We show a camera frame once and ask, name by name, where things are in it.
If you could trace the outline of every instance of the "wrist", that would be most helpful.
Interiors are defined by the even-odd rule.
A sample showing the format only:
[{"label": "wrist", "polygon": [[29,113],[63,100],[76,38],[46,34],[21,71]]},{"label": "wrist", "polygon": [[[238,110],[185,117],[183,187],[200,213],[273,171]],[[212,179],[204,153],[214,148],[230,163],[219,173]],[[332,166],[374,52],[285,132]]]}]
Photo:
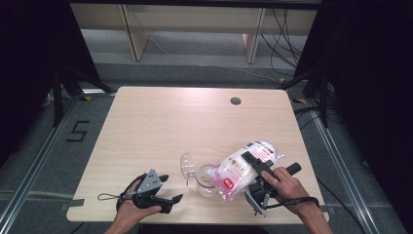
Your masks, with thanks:
[{"label": "wrist", "polygon": [[300,217],[300,219],[303,222],[314,219],[314,218],[320,218],[321,216],[324,217],[324,214],[319,209],[319,207],[316,206],[316,204],[312,202],[303,203],[303,204],[300,204],[299,206],[301,207],[297,215]]}]

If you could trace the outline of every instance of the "black strap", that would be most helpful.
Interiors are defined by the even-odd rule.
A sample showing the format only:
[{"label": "black strap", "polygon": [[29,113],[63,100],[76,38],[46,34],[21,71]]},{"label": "black strap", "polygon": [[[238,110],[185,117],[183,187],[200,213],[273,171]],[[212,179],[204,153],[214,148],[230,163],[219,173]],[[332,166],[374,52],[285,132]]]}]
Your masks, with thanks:
[{"label": "black strap", "polygon": [[305,203],[305,202],[314,202],[317,207],[319,207],[319,200],[315,197],[301,197],[301,198],[294,198],[294,199],[288,199],[284,202],[281,202],[276,205],[268,206],[266,209],[271,209],[271,208],[277,208],[277,207],[286,207],[286,206],[295,206],[300,203]]},{"label": "black strap", "polygon": [[123,193],[119,194],[118,202],[116,203],[116,211],[118,211],[118,210],[119,210],[119,207],[122,205],[122,203],[125,202],[125,196],[126,196],[127,193],[129,192],[131,186],[132,186],[134,183],[136,183],[138,180],[143,179],[143,178],[146,178],[146,174],[143,174],[143,175],[138,176],[136,179],[134,179],[134,180],[130,183],[130,185],[128,185],[128,187],[125,189],[125,191],[124,191]]}]

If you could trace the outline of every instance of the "human hand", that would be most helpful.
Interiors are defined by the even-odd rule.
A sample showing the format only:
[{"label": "human hand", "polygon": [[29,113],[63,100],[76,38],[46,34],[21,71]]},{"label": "human hand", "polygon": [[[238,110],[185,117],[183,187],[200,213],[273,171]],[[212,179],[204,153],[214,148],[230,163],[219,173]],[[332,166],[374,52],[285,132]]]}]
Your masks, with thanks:
[{"label": "human hand", "polygon": [[[279,196],[276,198],[280,203],[284,202],[287,199],[295,199],[301,197],[309,197],[309,193],[301,184],[298,178],[292,177],[289,172],[284,168],[276,168],[273,170],[276,177],[280,180],[278,181],[272,175],[267,172],[262,172],[262,176],[267,180],[274,188],[276,188]],[[286,206],[292,213],[296,215],[305,215],[310,213],[314,209],[319,209],[316,204],[306,202],[300,203],[295,206]]]},{"label": "human hand", "polygon": [[[130,191],[134,191],[139,185],[140,180],[131,186]],[[110,225],[109,229],[106,230],[105,234],[120,234],[128,233],[133,229],[141,220],[149,215],[156,214],[161,211],[160,206],[154,206],[147,209],[140,209],[134,205],[131,195],[125,198],[125,201],[121,204],[116,213],[115,219]]]}]

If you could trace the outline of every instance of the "black handle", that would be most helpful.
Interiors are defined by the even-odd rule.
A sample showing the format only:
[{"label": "black handle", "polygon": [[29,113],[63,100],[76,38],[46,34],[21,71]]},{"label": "black handle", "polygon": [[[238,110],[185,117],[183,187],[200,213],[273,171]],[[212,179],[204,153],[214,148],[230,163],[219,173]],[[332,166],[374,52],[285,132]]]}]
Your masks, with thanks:
[{"label": "black handle", "polygon": [[301,171],[301,166],[298,163],[293,163],[286,168],[290,175],[294,175]]}]

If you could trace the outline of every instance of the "transparent container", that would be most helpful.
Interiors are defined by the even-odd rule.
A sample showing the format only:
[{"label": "transparent container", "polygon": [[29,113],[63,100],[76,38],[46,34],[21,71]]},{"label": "transparent container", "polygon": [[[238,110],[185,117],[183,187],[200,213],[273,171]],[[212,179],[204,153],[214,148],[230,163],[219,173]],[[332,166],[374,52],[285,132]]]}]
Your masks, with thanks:
[{"label": "transparent container", "polygon": [[208,170],[216,168],[214,164],[203,164],[197,171],[193,163],[193,159],[190,153],[184,153],[180,159],[180,166],[183,177],[187,181],[195,179],[197,181],[197,191],[204,197],[213,197],[218,193],[218,188],[212,182],[212,179],[208,175]]},{"label": "transparent container", "polygon": [[216,166],[212,164],[204,164],[200,166],[196,173],[197,179],[197,191],[204,197],[213,197],[218,193],[218,188],[212,182],[212,179],[208,175],[207,171],[213,169]]}]

